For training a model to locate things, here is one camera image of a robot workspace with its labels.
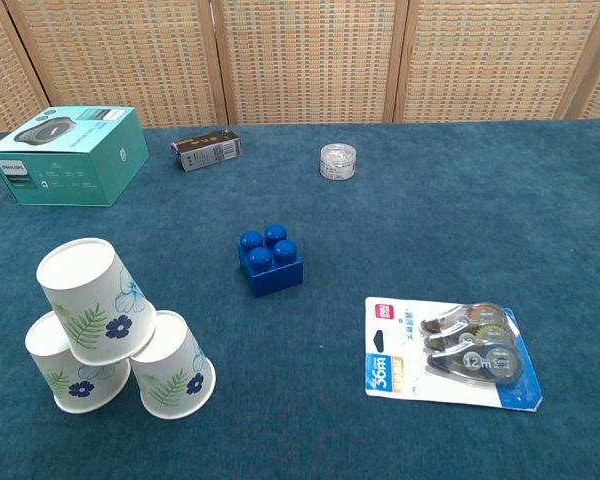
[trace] stacked paper cups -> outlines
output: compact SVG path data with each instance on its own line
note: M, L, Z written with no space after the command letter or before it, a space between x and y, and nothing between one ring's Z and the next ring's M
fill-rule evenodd
M60 409L105 405L131 370L143 405L159 418L190 415L211 396L215 370L187 322L155 310L109 242L59 246L40 262L37 279L53 310L31 326L25 346Z

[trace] toy building block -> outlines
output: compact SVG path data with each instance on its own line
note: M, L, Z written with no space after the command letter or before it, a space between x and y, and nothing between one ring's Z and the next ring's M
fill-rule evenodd
M264 239L259 232L244 232L238 242L238 257L254 297L302 283L302 258L296 244L287 239L283 225L268 226Z

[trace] lego stud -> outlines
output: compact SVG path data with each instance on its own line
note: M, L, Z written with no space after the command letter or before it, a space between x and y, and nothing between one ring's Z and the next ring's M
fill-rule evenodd
M269 225L264 231L264 238L267 247L273 248L280 240L287 239L287 229L283 225Z
M266 272L273 265L271 252L264 247L256 247L249 253L249 265L256 273Z
M273 247L273 256L280 265L289 265L298 258L298 249L291 240L280 240Z
M240 235L240 249L243 253L249 253L256 247L262 246L262 235L253 230L244 232Z

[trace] blue label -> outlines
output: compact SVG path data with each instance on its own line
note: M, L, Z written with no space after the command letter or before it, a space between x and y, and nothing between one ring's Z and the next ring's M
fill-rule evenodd
M389 355L367 354L366 385L368 390L393 391Z
M504 311L517 325L518 323L516 322L513 311L509 308L505 308ZM496 385L498 396L500 397L500 404L503 408L535 411L542 401L542 390L538 384L536 373L533 370L527 347L522 341L522 336L518 338L517 345L524 361L524 374L514 384Z

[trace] small cardboard box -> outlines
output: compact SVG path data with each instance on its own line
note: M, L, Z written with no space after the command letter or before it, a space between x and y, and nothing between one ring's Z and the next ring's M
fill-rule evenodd
M21 205L111 206L149 157L132 107L50 107L0 140Z
M242 155L242 141L225 129L171 144L185 172L224 162Z

